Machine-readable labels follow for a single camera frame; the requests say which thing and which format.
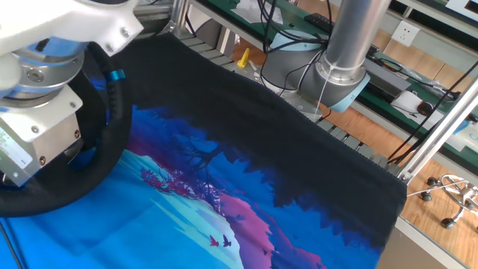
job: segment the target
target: power outlet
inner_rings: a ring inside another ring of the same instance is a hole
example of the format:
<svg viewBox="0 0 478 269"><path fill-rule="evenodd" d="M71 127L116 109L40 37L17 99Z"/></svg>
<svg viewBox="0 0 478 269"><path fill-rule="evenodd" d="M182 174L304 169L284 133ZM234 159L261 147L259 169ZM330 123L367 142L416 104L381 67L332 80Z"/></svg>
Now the power outlet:
<svg viewBox="0 0 478 269"><path fill-rule="evenodd" d="M396 40L405 46L411 46L419 31L419 28L407 23L406 21L402 21L398 25L397 30L395 30L394 34L391 36L391 39Z"/></svg>

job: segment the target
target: desk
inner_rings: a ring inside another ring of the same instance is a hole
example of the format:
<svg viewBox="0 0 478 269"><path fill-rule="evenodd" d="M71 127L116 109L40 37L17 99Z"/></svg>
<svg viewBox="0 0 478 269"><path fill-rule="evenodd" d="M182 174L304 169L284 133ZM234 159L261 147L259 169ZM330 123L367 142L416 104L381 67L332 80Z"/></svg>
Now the desk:
<svg viewBox="0 0 478 269"><path fill-rule="evenodd" d="M261 48L264 30L261 24L250 24L231 12L231 9L235 8L238 2L239 0L197 0L192 1L192 5L252 45ZM309 34L325 34L320 29L303 20L303 17L308 15L306 11L283 0L278 1L277 7L282 12L284 29L294 29ZM276 32L271 30L268 38L272 40L275 35ZM376 56L381 58L388 57L382 53L378 53ZM418 92L420 98L431 103L438 101L435 96L426 92L419 84L413 81L410 82L412 85L409 89ZM418 127L417 123L406 118L385 100L372 93L369 87L365 88L351 107L402 139L406 139L410 132ZM450 107L451 105L445 104L445 112ZM425 129L421 129L418 136L423 135L425 131ZM464 148L461 152L458 152L445 144L433 158L458 175L471 180L474 184L478 184L478 154L471 149Z"/></svg>

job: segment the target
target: screw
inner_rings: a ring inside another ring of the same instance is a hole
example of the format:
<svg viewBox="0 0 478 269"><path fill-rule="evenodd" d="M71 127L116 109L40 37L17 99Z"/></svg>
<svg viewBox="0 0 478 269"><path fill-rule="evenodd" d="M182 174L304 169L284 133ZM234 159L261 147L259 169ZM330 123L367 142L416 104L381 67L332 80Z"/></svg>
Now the screw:
<svg viewBox="0 0 478 269"><path fill-rule="evenodd" d="M129 31L126 27L121 28L120 32L121 32L121 35L124 36L124 38L129 37Z"/></svg>
<svg viewBox="0 0 478 269"><path fill-rule="evenodd" d="M41 156L40 157L40 165L43 166L45 164L46 164L46 158L45 158L45 156Z"/></svg>
<svg viewBox="0 0 478 269"><path fill-rule="evenodd" d="M45 78L41 71L36 69L30 69L27 71L27 76L33 82L41 82Z"/></svg>
<svg viewBox="0 0 478 269"><path fill-rule="evenodd" d="M106 46L105 46L106 50L109 51L109 52L113 52L113 46L111 46L110 43L106 43Z"/></svg>

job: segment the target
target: black hose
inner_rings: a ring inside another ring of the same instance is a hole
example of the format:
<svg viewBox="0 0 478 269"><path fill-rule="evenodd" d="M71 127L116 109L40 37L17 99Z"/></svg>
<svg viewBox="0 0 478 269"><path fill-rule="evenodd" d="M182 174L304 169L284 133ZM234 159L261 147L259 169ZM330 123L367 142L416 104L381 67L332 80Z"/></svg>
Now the black hose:
<svg viewBox="0 0 478 269"><path fill-rule="evenodd" d="M104 75L120 69L96 44L88 46ZM128 142L131 98L125 79L108 82L108 124L101 130L91 161L82 169L68 166L60 154L21 188L0 188L0 216L24 217L52 211L82 198L112 171Z"/></svg>

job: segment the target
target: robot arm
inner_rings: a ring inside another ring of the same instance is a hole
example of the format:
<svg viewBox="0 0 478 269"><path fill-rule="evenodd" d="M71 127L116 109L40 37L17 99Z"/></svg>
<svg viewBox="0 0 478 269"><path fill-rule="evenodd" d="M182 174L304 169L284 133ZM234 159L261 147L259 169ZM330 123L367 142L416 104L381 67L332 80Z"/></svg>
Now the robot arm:
<svg viewBox="0 0 478 269"><path fill-rule="evenodd" d="M389 4L390 0L342 1L327 50L304 78L301 94L335 111L349 107L370 80L363 63Z"/></svg>
<svg viewBox="0 0 478 269"><path fill-rule="evenodd" d="M89 42L111 56L143 30L133 14L136 5L137 0L0 2L4 179L23 185L80 138L75 112L82 101L68 83L80 71Z"/></svg>

